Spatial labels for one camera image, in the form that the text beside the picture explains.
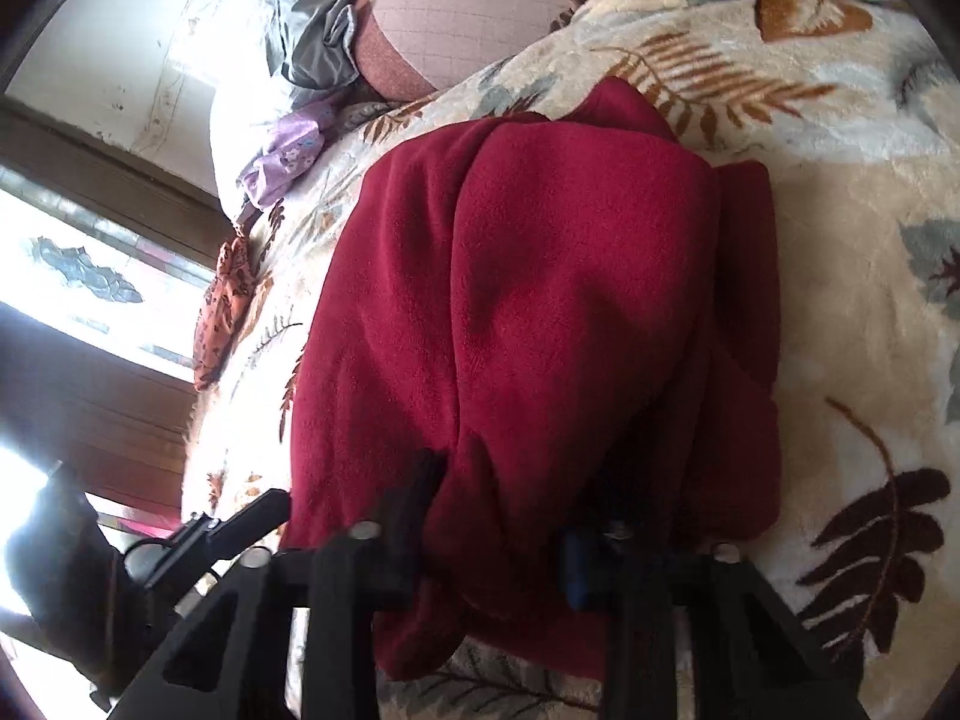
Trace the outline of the person's left hand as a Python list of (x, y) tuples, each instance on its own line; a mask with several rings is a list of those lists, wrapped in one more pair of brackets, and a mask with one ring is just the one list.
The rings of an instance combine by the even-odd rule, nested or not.
[(121, 556), (99, 530), (98, 512), (71, 468), (57, 465), (25, 522), (3, 548), (3, 564), (22, 613), (5, 610), (2, 632), (68, 661), (94, 689), (116, 697), (124, 678), (116, 663)]

